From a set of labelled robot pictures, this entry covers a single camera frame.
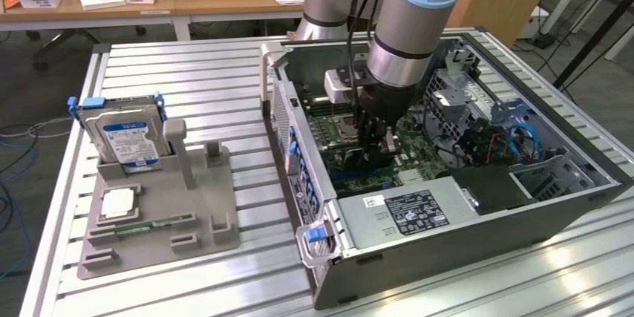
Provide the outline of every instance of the wooden table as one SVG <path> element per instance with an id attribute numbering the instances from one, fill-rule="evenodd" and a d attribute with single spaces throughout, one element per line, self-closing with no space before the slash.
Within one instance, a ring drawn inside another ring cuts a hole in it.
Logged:
<path id="1" fill-rule="evenodd" d="M 507 45 L 522 32 L 539 0 L 459 0 L 447 27 L 483 26 Z M 188 24 L 302 17 L 302 5 L 275 0 L 159 0 L 154 5 L 126 5 L 83 11 L 79 0 L 63 0 L 59 9 L 16 8 L 0 13 L 0 30 L 43 30 L 142 24 L 174 24 L 176 38 L 190 40 Z"/>
<path id="2" fill-rule="evenodd" d="M 46 30 L 174 24 L 176 39 L 191 40 L 192 22 L 287 19 L 302 17 L 302 6 L 275 0 L 158 0 L 155 4 L 84 11 L 79 0 L 63 0 L 56 9 L 24 9 L 16 5 L 0 12 L 0 31 Z"/>

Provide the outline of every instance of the office chair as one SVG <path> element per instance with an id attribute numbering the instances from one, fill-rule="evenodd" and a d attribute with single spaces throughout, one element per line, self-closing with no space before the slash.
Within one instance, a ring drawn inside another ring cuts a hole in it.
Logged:
<path id="1" fill-rule="evenodd" d="M 135 26 L 136 35 L 143 36 L 148 30 L 143 26 Z M 48 63 L 42 59 L 44 55 L 60 46 L 72 36 L 80 35 L 88 39 L 94 44 L 102 43 L 95 35 L 87 29 L 67 29 L 59 33 L 50 42 L 32 55 L 32 68 L 36 71 L 48 71 Z M 36 31 L 27 31 L 27 36 L 31 40 L 40 39 L 40 33 Z"/>

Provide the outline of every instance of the metal table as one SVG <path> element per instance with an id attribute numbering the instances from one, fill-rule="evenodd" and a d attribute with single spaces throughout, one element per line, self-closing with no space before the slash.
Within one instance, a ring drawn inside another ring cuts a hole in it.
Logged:
<path id="1" fill-rule="evenodd" d="M 634 155 L 487 33 L 470 31 L 594 145 L 634 176 Z M 82 97 L 160 91 L 187 143 L 232 157 L 238 249 L 82 281 L 76 265 L 98 153 L 75 124 L 22 316 L 593 316 L 634 309 L 634 190 L 547 242 L 386 291 L 312 309 L 259 113 L 259 45 L 280 37 L 115 45 L 91 59 Z M 486 64 L 482 81 L 510 88 Z"/>

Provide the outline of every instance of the blue hard drive label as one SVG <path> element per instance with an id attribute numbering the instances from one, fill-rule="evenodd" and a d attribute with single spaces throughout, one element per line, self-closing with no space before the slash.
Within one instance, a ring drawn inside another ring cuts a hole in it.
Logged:
<path id="1" fill-rule="evenodd" d="M 103 126 L 110 147 L 127 171 L 139 171 L 159 161 L 155 143 L 148 139 L 146 122 L 124 122 Z"/>

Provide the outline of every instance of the floor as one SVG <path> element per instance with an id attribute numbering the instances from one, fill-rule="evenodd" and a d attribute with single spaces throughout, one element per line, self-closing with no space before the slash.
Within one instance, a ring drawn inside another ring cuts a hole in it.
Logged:
<path id="1" fill-rule="evenodd" d="M 554 8 L 558 0 L 543 0 L 547 8 Z M 585 0 L 574 0 L 562 19 L 570 16 L 574 8 Z M 551 67 L 557 72 L 566 67 L 578 49 L 589 39 L 589 33 L 599 26 L 609 15 L 614 4 L 603 2 L 598 11 L 586 23 L 585 32 L 569 37 L 570 47 L 562 46 L 551 60 Z M 597 47 L 591 59 L 605 50 L 618 35 L 627 30 L 634 22 L 634 15 L 626 14 L 617 24 L 613 32 Z M 227 23 L 219 22 L 192 26 L 192 31 L 198 39 L 212 39 L 218 37 L 230 38 L 238 36 L 251 36 L 255 25 L 252 22 Z M 284 34 L 292 27 L 291 21 L 270 22 L 270 34 Z M 130 42 L 162 42 L 174 41 L 175 34 L 168 25 L 148 26 L 148 34 L 138 36 L 134 27 L 95 29 L 94 34 L 103 42 L 130 43 Z M 562 26 L 561 32 L 566 33 L 567 24 Z M 82 91 L 83 77 L 88 66 L 91 45 L 87 40 L 74 38 L 48 57 L 51 69 L 46 73 L 39 73 L 31 68 L 30 54 L 44 44 L 44 40 L 52 38 L 56 32 L 42 31 L 42 40 L 32 42 L 27 39 L 24 32 L 15 32 L 10 39 L 0 43 L 0 59 L 3 64 L 11 64 L 0 69 L 0 126 L 36 122 L 43 122 L 67 113 L 66 101 L 70 96 L 78 96 Z M 0 33 L 0 41 L 7 33 Z M 533 46 L 526 42 L 517 43 L 523 49 Z M 542 56 L 550 56 L 553 48 L 537 50 Z M 543 61 L 533 52 L 519 52 L 521 58 L 538 68 Z M 615 62 L 599 60 L 595 66 L 581 80 L 570 88 L 570 93 L 581 108 L 590 116 L 610 130 L 614 136 L 630 147 L 634 148 L 634 44 L 629 44 Z M 555 76 L 549 69 L 541 71 L 542 75 L 554 80 Z M 68 130 L 70 122 L 63 122 L 43 130 L 42 134 L 55 134 Z M 30 144 L 30 138 L 7 140 L 12 144 Z M 62 157 L 66 149 L 66 137 L 42 139 L 36 144 L 38 158 L 30 170 L 16 179 L 7 183 L 7 187 L 14 199 L 22 207 L 24 222 L 30 234 L 31 250 L 36 249 L 44 219 L 48 213 L 48 202 L 56 184 L 58 171 L 62 164 Z M 11 162 L 20 154 L 15 148 L 0 146 L 0 166 Z M 20 230 L 18 222 L 12 222 L 6 232 L 0 234 L 0 272 L 6 271 L 23 256 L 23 245 L 20 240 Z M 20 271 L 28 272 L 34 260 L 30 256 L 28 263 Z M 3 316 L 16 316 L 19 314 L 22 299 L 24 297 L 28 276 L 19 275 L 0 281 L 0 311 Z"/>

